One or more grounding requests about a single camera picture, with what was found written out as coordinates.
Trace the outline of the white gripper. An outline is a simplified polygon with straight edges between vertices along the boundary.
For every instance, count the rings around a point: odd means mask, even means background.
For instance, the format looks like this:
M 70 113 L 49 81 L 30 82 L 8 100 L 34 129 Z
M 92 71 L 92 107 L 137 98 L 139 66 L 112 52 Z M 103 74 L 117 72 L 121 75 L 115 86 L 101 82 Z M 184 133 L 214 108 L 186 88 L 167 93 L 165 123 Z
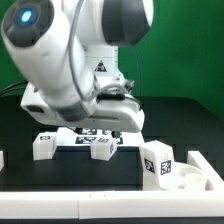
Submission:
M 139 104 L 129 98 L 121 101 L 101 100 L 90 117 L 81 121 L 65 121 L 44 102 L 31 83 L 26 87 L 21 107 L 41 124 L 71 128 L 138 133 L 142 130 L 145 120 L 144 112 Z

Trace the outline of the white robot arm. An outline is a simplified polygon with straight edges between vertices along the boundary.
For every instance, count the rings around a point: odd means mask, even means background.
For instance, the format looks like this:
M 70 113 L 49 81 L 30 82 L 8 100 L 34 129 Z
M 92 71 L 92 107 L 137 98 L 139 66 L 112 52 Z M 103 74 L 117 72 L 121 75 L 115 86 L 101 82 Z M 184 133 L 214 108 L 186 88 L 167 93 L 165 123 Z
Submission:
M 16 0 L 1 35 L 28 81 L 21 107 L 42 124 L 141 131 L 118 48 L 138 43 L 153 16 L 153 0 Z

